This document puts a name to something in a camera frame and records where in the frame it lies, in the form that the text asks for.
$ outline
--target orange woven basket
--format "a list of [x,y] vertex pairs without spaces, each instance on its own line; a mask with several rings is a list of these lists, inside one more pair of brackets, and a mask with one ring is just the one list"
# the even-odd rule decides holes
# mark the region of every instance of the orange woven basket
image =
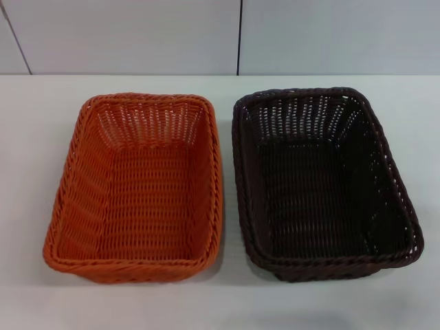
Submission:
[[99,283],[188,278],[217,256],[222,199],[206,99],[96,96],[76,123],[44,259]]

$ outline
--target woven pattern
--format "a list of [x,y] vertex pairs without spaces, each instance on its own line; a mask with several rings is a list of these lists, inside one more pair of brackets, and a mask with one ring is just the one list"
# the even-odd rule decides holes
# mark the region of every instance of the woven pattern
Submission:
[[368,276],[416,261],[424,240],[368,100],[349,88],[237,101],[232,143],[252,261],[285,281]]
[[222,226],[212,105],[199,96],[96,96],[80,111],[44,246],[99,283],[178,281],[214,262]]

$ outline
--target brown basket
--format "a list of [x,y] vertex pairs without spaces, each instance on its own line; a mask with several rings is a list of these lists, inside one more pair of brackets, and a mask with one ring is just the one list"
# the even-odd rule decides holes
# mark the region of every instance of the brown basket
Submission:
[[420,257],[413,205],[356,90],[245,96],[232,143],[241,229],[259,267],[296,282],[368,276]]

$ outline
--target white table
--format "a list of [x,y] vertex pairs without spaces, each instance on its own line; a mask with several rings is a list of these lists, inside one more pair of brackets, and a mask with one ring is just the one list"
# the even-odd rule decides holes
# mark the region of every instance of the white table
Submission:
[[[349,86],[370,101],[419,216],[414,264],[367,278],[282,283],[241,240],[232,107],[270,88]],[[199,94],[216,111],[225,190],[216,265],[181,283],[97,285],[50,269],[42,247],[81,105],[97,94]],[[0,76],[0,329],[439,329],[440,76]]]

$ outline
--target white wall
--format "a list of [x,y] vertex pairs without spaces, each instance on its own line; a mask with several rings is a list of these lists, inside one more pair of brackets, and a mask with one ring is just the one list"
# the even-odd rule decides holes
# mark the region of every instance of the white wall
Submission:
[[235,74],[238,0],[3,0],[34,74]]
[[244,0],[240,74],[440,74],[440,1]]
[[8,22],[0,11],[0,74],[28,74]]

